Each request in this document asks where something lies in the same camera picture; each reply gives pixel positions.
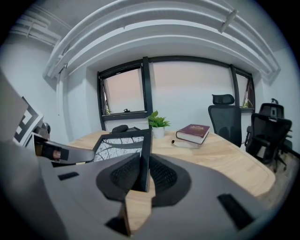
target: wooden desk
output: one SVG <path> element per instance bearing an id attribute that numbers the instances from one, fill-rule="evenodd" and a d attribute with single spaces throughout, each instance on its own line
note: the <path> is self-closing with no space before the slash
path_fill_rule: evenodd
<path id="1" fill-rule="evenodd" d="M 71 142 L 73 147 L 92 149 L 102 134 L 98 131 Z M 209 133 L 198 149 L 173 147 L 175 132 L 166 132 L 163 139 L 153 138 L 152 153 L 179 158 L 188 162 L 215 169 L 253 196 L 259 196 L 270 190 L 275 175 L 265 165 L 224 138 Z M 154 182 L 150 179 L 148 193 L 130 191 L 126 197 L 127 214 L 131 231 L 136 231 L 151 213 L 151 199 L 155 196 Z"/>

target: black mesh office chair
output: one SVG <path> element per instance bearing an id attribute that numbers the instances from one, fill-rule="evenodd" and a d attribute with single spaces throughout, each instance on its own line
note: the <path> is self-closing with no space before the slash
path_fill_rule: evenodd
<path id="1" fill-rule="evenodd" d="M 278 161 L 285 165 L 279 157 L 279 146 L 285 140 L 292 122 L 288 119 L 272 118 L 258 113 L 251 115 L 251 142 L 246 146 L 246 152 L 260 160 L 263 164 L 276 161 L 274 172 L 277 171 Z M 265 147 L 263 157 L 259 157 L 261 147 Z"/>
<path id="2" fill-rule="evenodd" d="M 272 118 L 285 118 L 284 107 L 282 105 L 279 105 L 278 101 L 276 99 L 272 98 L 271 100 L 272 100 L 272 103 L 263 103 L 261 105 L 259 114 L 269 116 Z M 244 143 L 245 146 L 247 146 L 247 144 L 250 143 L 251 138 L 252 138 L 251 126 L 249 126 L 249 127 L 247 127 L 247 136 L 246 136 L 245 143 Z M 285 139 L 283 141 L 283 143 L 279 146 L 279 149 L 282 151 L 282 153 L 290 152 L 294 156 L 300 158 L 300 155 L 297 152 L 293 151 L 293 143 L 288 139 Z"/>
<path id="3" fill-rule="evenodd" d="M 214 105 L 208 107 L 208 112 L 215 134 L 240 147 L 242 143 L 240 108 L 230 105 L 234 103 L 234 98 L 230 94 L 212 97 Z"/>

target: black and white sign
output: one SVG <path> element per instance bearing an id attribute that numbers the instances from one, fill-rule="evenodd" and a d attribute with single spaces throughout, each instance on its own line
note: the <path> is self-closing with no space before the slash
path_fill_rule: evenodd
<path id="1" fill-rule="evenodd" d="M 35 108 L 33 108 L 24 97 L 22 99 L 28 104 L 28 108 L 22 117 L 19 126 L 17 127 L 13 141 L 18 145 L 23 146 L 27 138 L 36 126 L 42 124 L 43 115 Z"/>

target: green plant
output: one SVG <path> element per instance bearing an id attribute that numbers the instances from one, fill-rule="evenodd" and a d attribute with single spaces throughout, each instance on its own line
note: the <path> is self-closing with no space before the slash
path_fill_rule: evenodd
<path id="1" fill-rule="evenodd" d="M 169 121 L 165 121 L 165 118 L 158 117 L 158 111 L 153 112 L 148 117 L 149 125 L 153 126 L 154 128 L 160 128 L 160 127 L 168 127 L 170 126 Z"/>

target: floor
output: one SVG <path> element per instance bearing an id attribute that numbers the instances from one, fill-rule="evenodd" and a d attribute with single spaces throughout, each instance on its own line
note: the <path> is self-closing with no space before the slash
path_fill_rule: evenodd
<path id="1" fill-rule="evenodd" d="M 281 158 L 287 164 L 287 169 L 284 171 L 284 165 L 278 163 L 278 171 L 275 173 L 276 180 L 274 186 L 269 192 L 258 197 L 268 209 L 276 206 L 284 199 L 285 195 L 288 194 L 300 166 L 300 159 L 297 159 L 291 154 L 283 154 Z M 267 167 L 272 171 L 274 169 L 273 164 L 268 165 Z"/>

